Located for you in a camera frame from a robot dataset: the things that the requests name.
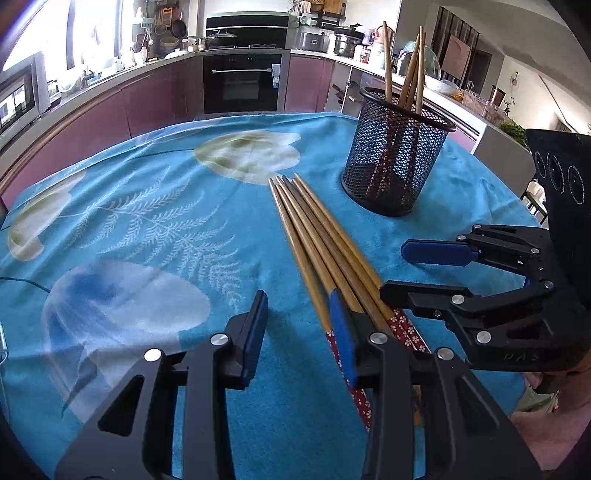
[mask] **basket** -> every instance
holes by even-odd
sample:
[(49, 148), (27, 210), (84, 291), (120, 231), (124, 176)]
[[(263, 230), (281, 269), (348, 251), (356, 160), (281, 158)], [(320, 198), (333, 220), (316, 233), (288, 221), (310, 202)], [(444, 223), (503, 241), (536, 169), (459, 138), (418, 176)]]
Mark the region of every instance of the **basket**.
[(347, 194), (362, 207), (387, 216), (411, 212), (447, 134), (448, 118), (428, 106), (421, 115), (386, 102), (385, 92), (362, 88), (361, 115), (341, 177)]

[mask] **pink cabinet door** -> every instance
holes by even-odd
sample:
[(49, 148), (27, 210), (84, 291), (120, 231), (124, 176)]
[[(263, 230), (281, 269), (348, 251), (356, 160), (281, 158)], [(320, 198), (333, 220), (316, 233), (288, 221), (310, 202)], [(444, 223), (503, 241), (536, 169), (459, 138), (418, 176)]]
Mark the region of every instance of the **pink cabinet door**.
[(187, 121), (184, 80), (176, 63), (131, 83), (123, 93), (132, 137)]
[(130, 138), (123, 94), (118, 92), (52, 138), (16, 176), (2, 200), (11, 208), (18, 194), (33, 183)]
[(448, 134), (448, 137), (455, 140), (455, 142), (468, 153), (472, 153), (472, 149), (474, 148), (474, 145), (476, 145), (476, 140), (472, 137), (468, 137), (468, 135), (459, 128), (456, 128), (455, 132)]
[(323, 112), (329, 94), (332, 67), (332, 60), (292, 55), (285, 111)]

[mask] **fern leaf print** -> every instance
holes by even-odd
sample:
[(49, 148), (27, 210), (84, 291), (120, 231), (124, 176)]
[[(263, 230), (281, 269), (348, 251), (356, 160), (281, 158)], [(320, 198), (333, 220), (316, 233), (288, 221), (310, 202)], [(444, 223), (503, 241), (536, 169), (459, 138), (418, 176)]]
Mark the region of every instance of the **fern leaf print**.
[(234, 260), (237, 250), (231, 248), (234, 237), (225, 235), (225, 222), (215, 223), (218, 206), (203, 211), (207, 203), (203, 192), (185, 203), (179, 198), (188, 183), (163, 192), (168, 171), (147, 188), (113, 198), (131, 176), (118, 181), (83, 213), (74, 215), (80, 219), (69, 245), (99, 247), (99, 255), (117, 252), (122, 260), (159, 265), (192, 283), (208, 284), (236, 311), (242, 296), (240, 262)]

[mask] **oven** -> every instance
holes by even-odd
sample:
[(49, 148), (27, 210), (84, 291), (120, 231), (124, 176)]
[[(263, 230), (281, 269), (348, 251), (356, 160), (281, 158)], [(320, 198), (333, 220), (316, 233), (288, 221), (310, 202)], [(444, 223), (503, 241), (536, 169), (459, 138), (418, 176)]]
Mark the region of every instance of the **oven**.
[(288, 50), (239, 48), (203, 56), (205, 117), (223, 113), (282, 112)]

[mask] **chopstick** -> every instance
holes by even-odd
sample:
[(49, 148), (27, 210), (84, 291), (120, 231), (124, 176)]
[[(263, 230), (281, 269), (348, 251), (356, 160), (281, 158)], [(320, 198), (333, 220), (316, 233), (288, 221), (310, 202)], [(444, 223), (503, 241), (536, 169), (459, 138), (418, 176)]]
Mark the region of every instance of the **chopstick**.
[(408, 99), (409, 92), (411, 89), (411, 83), (413, 82), (413, 78), (414, 78), (413, 73), (416, 68), (416, 63), (418, 60), (419, 42), (420, 42), (420, 39), (419, 39), (419, 35), (418, 35), (417, 41), (415, 43), (414, 50), (413, 50), (413, 56), (410, 58), (410, 64), (408, 65), (407, 75), (406, 75), (406, 78), (404, 79), (404, 84), (402, 86), (402, 93), (400, 94), (400, 98), (398, 99), (398, 106), (402, 107), (402, 108), (406, 107), (407, 99)]
[(420, 45), (418, 48), (418, 83), (417, 83), (417, 106), (415, 111), (421, 115), (423, 112), (423, 93), (425, 87), (425, 41), (426, 33), (423, 31), (423, 27), (420, 27), (419, 32)]
[(330, 294), (335, 288), (338, 287), (338, 289), (343, 294), (343, 298), (345, 299), (347, 306), (354, 312), (363, 313), (363, 308), (359, 304), (357, 297), (353, 293), (353, 290), (351, 290), (351, 287), (345, 279), (345, 276), (339, 269), (339, 266), (335, 262), (335, 259), (332, 257), (332, 255), (326, 248), (326, 245), (323, 243), (322, 239), (320, 238), (320, 235), (318, 234), (318, 232), (316, 232), (314, 227), (311, 225), (308, 217), (304, 214), (300, 205), (295, 201), (295, 199), (293, 199), (289, 195), (286, 186), (283, 185), (283, 183), (279, 179), (275, 179), (275, 185), (278, 186), (278, 192), (281, 197), (281, 200), (286, 205), (290, 217), (296, 224), (296, 228), (298, 228), (298, 224), (301, 226), (301, 228), (298, 229), (300, 237), (303, 234), (304, 236), (307, 236), (311, 239), (312, 244), (314, 245), (314, 247), (316, 247), (316, 251), (320, 258), (320, 262), (322, 262), (325, 265), (325, 269), (328, 270), (330, 276), (334, 280), (334, 284), (336, 285), (336, 287), (330, 289), (326, 288), (325, 286), (326, 293)]
[(304, 284), (306, 285), (306, 289), (310, 294), (312, 305), (314, 306), (314, 309), (318, 314), (318, 319), (320, 321), (320, 324), (322, 325), (322, 329), (325, 333), (329, 332), (332, 330), (329, 310), (326, 307), (326, 302), (323, 298), (320, 286), (318, 285), (316, 275), (314, 275), (314, 271), (312, 270), (312, 266), (310, 265), (310, 260), (306, 255), (306, 252), (304, 251), (304, 247), (302, 246), (300, 239), (297, 236), (297, 232), (294, 225), (291, 223), (285, 205), (279, 198), (277, 187), (271, 179), (269, 179), (269, 187), (271, 188), (273, 200), (275, 200), (275, 205), (277, 207), (277, 210), (279, 211), (281, 223), (283, 224), (283, 228), (285, 229), (285, 233), (290, 243), (291, 250), (294, 254), (295, 263), (297, 264), (301, 272), (301, 276), (304, 280)]
[(374, 270), (374, 268), (369, 264), (367, 259), (359, 250), (359, 247), (351, 237), (345, 232), (345, 230), (341, 227), (338, 221), (333, 217), (333, 215), (328, 211), (324, 203), (316, 196), (314, 191), (308, 186), (308, 184), (304, 181), (304, 179), (298, 174), (295, 174), (295, 185), (300, 187), (302, 191), (306, 192), (310, 198), (314, 201), (317, 205), (319, 210), (324, 214), (324, 218), (326, 219), (326, 223), (330, 224), (332, 229), (338, 233), (342, 241), (347, 245), (349, 251), (353, 254), (353, 256), (357, 259), (357, 261), (363, 266), (363, 269), (367, 273), (368, 277), (374, 283), (376, 288), (380, 288), (382, 286), (382, 280), (380, 279), (378, 273)]
[(367, 273), (366, 267), (358, 258), (358, 255), (356, 255), (349, 248), (345, 240), (333, 226), (333, 223), (331, 223), (331, 221), (328, 220), (328, 218), (322, 212), (318, 204), (314, 201), (314, 199), (310, 196), (308, 191), (300, 183), (300, 181), (298, 180), (298, 176), (296, 176), (293, 185), (295, 185), (296, 189), (298, 190), (302, 199), (307, 204), (308, 208), (312, 210), (313, 215), (318, 219), (319, 223), (323, 225), (324, 229), (326, 230), (334, 244), (336, 244), (336, 248), (342, 253), (342, 255), (345, 257), (345, 260), (351, 265), (351, 267), (353, 267), (355, 273), (357, 274), (361, 283), (363, 284), (363, 287), (371, 295), (372, 300), (375, 302), (376, 306), (379, 308), (384, 318), (392, 318), (394, 316), (394, 312), (379, 298), (379, 291), (374, 281)]
[(374, 270), (363, 253), (361, 253), (361, 250), (359, 250), (357, 244), (351, 239), (347, 232), (345, 232), (340, 223), (329, 212), (324, 203), (322, 203), (322, 201), (298, 173), (295, 174), (294, 184), (304, 197), (304, 200), (308, 203), (310, 208), (312, 208), (320, 223), (326, 226), (326, 230), (328, 231), (331, 238), (335, 241), (338, 248), (343, 252), (343, 254), (354, 267), (365, 288), (370, 293), (374, 299), (375, 304), (382, 312), (382, 315), (386, 320), (389, 320), (389, 327), (393, 331), (394, 335), (399, 340), (406, 340), (409, 342), (414, 349), (418, 349), (418, 347), (422, 344), (426, 345), (426, 343), (420, 338), (418, 332), (416, 332), (416, 336), (419, 338), (419, 340), (414, 342), (406, 332), (406, 329), (403, 327), (403, 325), (401, 325), (399, 320), (396, 319), (395, 313), (379, 298), (379, 289), (381, 288), (383, 282), (378, 273)]
[(387, 335), (394, 336), (392, 334), (392, 330), (388, 326), (384, 316), (382, 315), (380, 309), (375, 303), (375, 300), (369, 293), (366, 285), (360, 280), (358, 273), (365, 273), (363, 268), (360, 268), (359, 271), (355, 269), (354, 265), (346, 258), (346, 255), (340, 250), (337, 246), (335, 241), (329, 235), (328, 231), (316, 217), (312, 209), (308, 206), (300, 192), (294, 187), (294, 185), (286, 178), (286, 176), (282, 176), (281, 181), (287, 188), (289, 194), (292, 198), (300, 205), (302, 211), (307, 216), (308, 220), (310, 221), (312, 227), (316, 230), (316, 232), (320, 235), (320, 238), (324, 242), (325, 246), (332, 253), (333, 258), (337, 262), (340, 270), (342, 271), (343, 275), (345, 276), (346, 281), (349, 283), (353, 293), (359, 300), (361, 306), (363, 307), (364, 311), (367, 312), (369, 318), (371, 318), (374, 326), (383, 333)]
[(390, 34), (384, 21), (384, 70), (386, 80), (386, 101), (392, 103), (392, 57), (390, 56)]

